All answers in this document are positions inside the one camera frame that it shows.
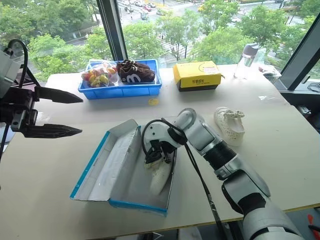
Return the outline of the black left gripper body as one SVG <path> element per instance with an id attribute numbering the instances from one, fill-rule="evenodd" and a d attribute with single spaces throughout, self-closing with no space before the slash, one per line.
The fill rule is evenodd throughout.
<path id="1" fill-rule="evenodd" d="M 35 126 L 38 111 L 34 105 L 39 100 L 36 92 L 31 89 L 10 87 L 0 99 L 0 121 L 24 137 L 38 137 Z"/>

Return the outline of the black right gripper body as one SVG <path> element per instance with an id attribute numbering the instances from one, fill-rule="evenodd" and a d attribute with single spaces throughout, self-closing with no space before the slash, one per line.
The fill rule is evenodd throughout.
<path id="1" fill-rule="evenodd" d="M 150 144 L 151 144 L 151 147 L 147 151 L 146 155 L 159 154 L 160 155 L 159 160 L 161 161 L 163 161 L 163 156 L 164 156 L 163 152 L 172 153 L 176 150 L 176 148 L 167 141 L 151 140 Z"/>

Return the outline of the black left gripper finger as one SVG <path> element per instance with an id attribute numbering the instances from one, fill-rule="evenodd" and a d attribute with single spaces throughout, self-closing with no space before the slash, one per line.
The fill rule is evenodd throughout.
<path id="1" fill-rule="evenodd" d="M 39 99 L 51 100 L 55 103 L 73 104 L 83 102 L 83 99 L 77 95 L 60 89 L 35 86 L 34 93 Z"/>
<path id="2" fill-rule="evenodd" d="M 81 133 L 83 130 L 61 124 L 33 125 L 23 130 L 25 138 L 57 139 Z"/>

